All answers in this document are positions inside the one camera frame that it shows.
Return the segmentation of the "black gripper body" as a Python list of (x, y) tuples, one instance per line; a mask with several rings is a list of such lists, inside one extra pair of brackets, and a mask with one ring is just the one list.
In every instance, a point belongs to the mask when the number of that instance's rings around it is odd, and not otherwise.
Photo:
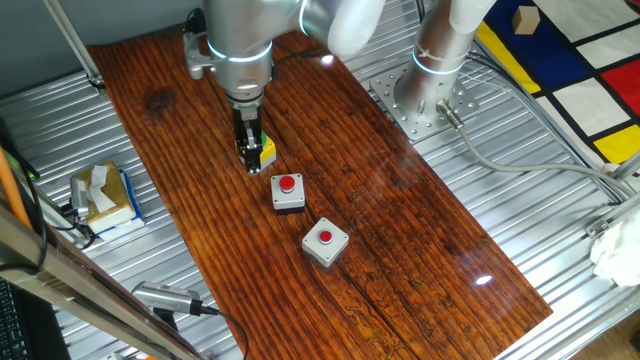
[(251, 129), (255, 139), (262, 137), (261, 126), (262, 106), (234, 107), (232, 117), (237, 139), (247, 138), (247, 130)]

